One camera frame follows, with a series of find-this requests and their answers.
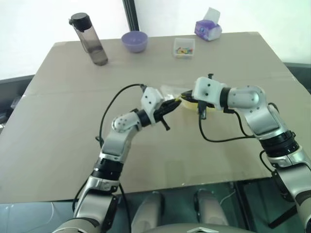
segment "black bottle cap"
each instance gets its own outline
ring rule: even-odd
[[[92,27],[92,22],[86,13],[76,13],[71,16],[69,24],[73,25],[77,30],[84,32],[84,30]]]

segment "plastic container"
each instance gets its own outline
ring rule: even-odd
[[[173,56],[175,58],[191,59],[194,56],[195,40],[175,38]]]
[[[94,64],[103,66],[108,62],[108,57],[86,13],[76,13],[71,16],[69,24],[77,32],[84,50],[89,54]]]
[[[132,31],[124,34],[121,40],[130,52],[143,52],[147,47],[148,36],[140,31]]]

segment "white wall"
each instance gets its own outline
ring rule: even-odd
[[[311,64],[311,0],[135,0],[149,36],[193,34],[207,9],[224,33],[258,31],[283,62]]]
[[[78,40],[68,24],[77,12],[100,39],[129,30],[122,0],[0,0],[0,80],[35,74],[55,42]]]

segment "small plastic box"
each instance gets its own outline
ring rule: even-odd
[[[175,38],[173,55],[175,58],[191,59],[194,56],[195,40]]]

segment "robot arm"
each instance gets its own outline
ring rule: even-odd
[[[113,193],[120,184],[119,177],[132,139],[143,127],[159,121],[169,130],[163,116],[177,108],[180,102],[163,102],[158,90],[147,87],[141,98],[142,110],[135,109],[112,121],[112,130],[81,192],[74,218],[53,233],[105,233],[111,228],[118,203]]]
[[[197,79],[192,97],[216,109],[235,108],[268,155],[272,176],[286,199],[293,199],[305,229],[311,228],[311,161],[264,91],[257,86],[230,88],[213,79]]]

